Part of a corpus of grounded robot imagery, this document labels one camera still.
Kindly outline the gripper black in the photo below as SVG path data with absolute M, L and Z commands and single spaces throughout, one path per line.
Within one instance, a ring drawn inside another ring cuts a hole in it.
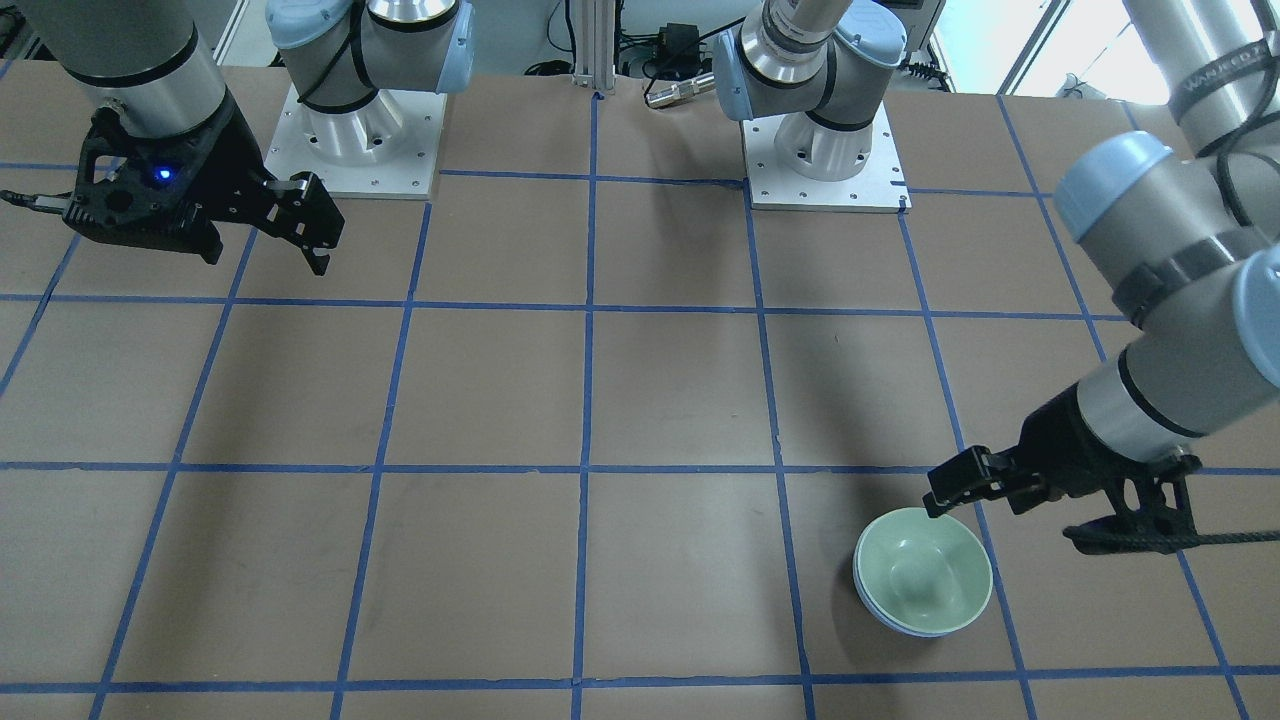
M 193 138 L 200 163 L 186 201 L 204 222 L 253 225 L 297 246 L 315 275 L 325 275 L 329 252 L 340 241 L 346 219 L 324 181 L 314 172 L 283 179 L 264 165 L 238 102 L 228 90 Z
M 1134 461 L 1114 452 L 1088 427 L 1073 384 L 1024 420 L 1011 448 L 968 447 L 931 469 L 922 502 L 929 518 L 1000 498 L 1023 515 L 1064 496 L 1116 488 L 1135 473 Z

